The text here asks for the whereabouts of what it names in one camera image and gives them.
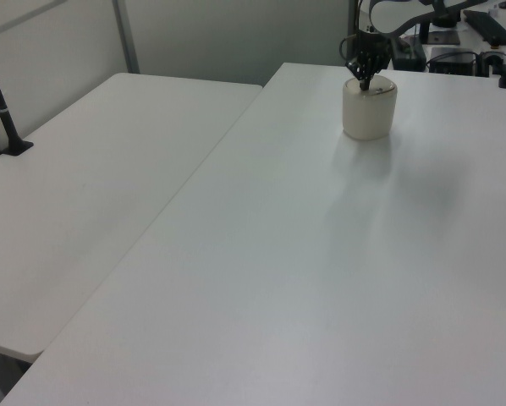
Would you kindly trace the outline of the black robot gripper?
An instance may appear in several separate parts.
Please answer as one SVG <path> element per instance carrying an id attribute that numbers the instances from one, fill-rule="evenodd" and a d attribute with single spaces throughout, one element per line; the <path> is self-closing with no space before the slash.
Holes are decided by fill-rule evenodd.
<path id="1" fill-rule="evenodd" d="M 378 33 L 359 31 L 354 46 L 354 53 L 345 66 L 359 81 L 360 89 L 368 91 L 373 76 L 388 66 L 390 40 Z"/>

